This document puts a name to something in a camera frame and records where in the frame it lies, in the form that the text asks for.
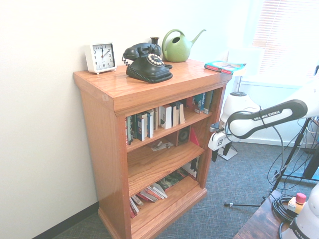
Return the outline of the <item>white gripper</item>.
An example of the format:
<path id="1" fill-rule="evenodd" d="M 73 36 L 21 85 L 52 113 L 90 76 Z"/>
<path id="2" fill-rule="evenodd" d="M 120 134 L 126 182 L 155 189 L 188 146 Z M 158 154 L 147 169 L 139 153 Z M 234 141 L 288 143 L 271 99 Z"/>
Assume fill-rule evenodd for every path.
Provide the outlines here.
<path id="1" fill-rule="evenodd" d="M 217 130 L 214 132 L 209 140 L 208 147 L 212 150 L 211 159 L 216 162 L 218 149 L 225 146 L 223 150 L 223 155 L 226 156 L 231 147 L 230 140 L 227 138 L 224 130 Z"/>

